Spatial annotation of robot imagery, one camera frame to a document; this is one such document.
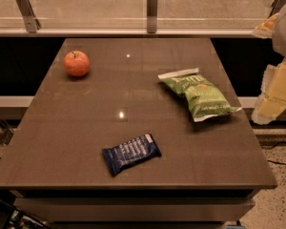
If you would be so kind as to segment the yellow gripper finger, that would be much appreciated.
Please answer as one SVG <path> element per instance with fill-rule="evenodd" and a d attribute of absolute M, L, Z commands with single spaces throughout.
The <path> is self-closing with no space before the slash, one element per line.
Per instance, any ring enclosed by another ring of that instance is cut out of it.
<path fill-rule="evenodd" d="M 262 79 L 261 94 L 255 103 L 252 121 L 266 125 L 286 110 L 286 60 L 268 65 Z"/>
<path fill-rule="evenodd" d="M 272 38 L 277 18 L 277 13 L 267 18 L 264 22 L 254 28 L 252 35 L 257 38 Z"/>

